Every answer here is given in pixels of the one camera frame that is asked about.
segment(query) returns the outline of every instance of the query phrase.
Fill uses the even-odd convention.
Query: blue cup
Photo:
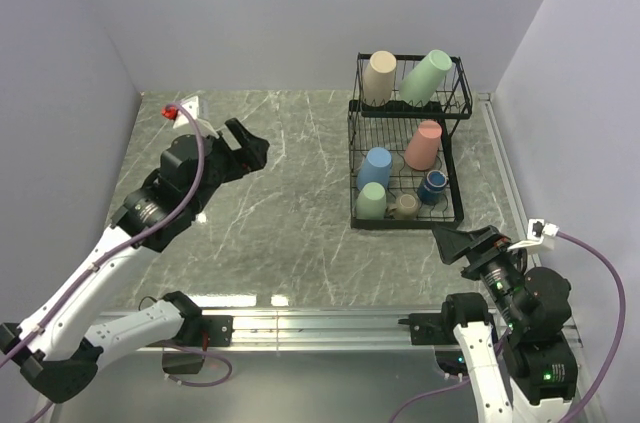
[[[384,148],[371,148],[358,172],[356,185],[362,191],[367,183],[380,183],[385,188],[389,187],[391,176],[391,153]]]
[[[424,177],[416,193],[425,205],[435,205],[446,188],[447,175],[439,170],[432,170]]]

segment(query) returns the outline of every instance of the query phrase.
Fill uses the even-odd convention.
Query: dark blue cup
[[[425,205],[435,205],[447,188],[447,175],[439,170],[431,170],[418,187],[417,194]]]

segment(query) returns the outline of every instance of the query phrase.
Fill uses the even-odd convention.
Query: white cable clip
[[[220,138],[220,134],[209,123],[209,103],[199,96],[192,96],[186,100],[180,102],[182,107],[189,112],[189,115],[196,120],[202,136],[212,135],[215,138]],[[189,120],[182,113],[178,113],[176,119],[173,122],[173,129],[186,127],[189,125]]]
[[[552,223],[530,219],[527,225],[527,238],[511,245],[509,251],[526,249],[528,254],[534,255],[541,250],[553,250],[554,238],[559,230],[560,228]]]

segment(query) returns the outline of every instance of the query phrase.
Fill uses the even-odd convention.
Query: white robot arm
[[[491,326],[471,322],[457,325],[453,334],[467,363],[479,423],[557,423],[571,407],[571,400],[547,398],[532,404],[511,379],[511,403],[505,390],[491,340]]]
[[[180,292],[125,318],[90,326],[116,291],[191,226],[221,184],[266,165],[266,140],[231,119],[225,125],[240,143],[232,150],[207,122],[197,121],[203,108],[198,97],[183,103],[163,114],[179,127],[184,123],[177,118],[179,109],[196,135],[179,136],[162,153],[160,167],[125,198],[91,254],[44,305],[20,324],[0,325],[0,350],[7,355],[0,367],[13,360],[29,384],[54,403],[73,398],[100,369],[138,348],[161,340],[202,340],[202,311]]]

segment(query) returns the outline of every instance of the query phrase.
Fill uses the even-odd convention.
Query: dish rack
[[[380,105],[371,106],[362,101],[362,74],[370,54],[358,55],[358,67],[353,92],[349,102],[348,137],[350,169],[351,227],[366,230],[431,229],[436,225],[456,228],[464,219],[464,208],[460,196],[451,137],[461,120],[471,117],[473,100],[467,82],[462,60],[451,57],[453,67],[440,89],[427,102],[397,100],[398,85],[424,55],[395,55],[397,61],[396,84],[392,98]],[[435,120],[442,127],[441,145],[436,163],[427,171],[417,171],[407,165],[404,152],[413,134],[423,120]],[[449,131],[446,120],[455,120]],[[392,203],[402,193],[417,197],[416,188],[431,170],[440,170],[447,175],[448,184],[435,205],[422,204],[418,216],[413,220],[396,220],[385,217],[382,220],[357,218],[355,203],[358,197],[356,178],[367,152],[374,147],[389,150],[392,156],[391,177],[387,188],[387,201]]]

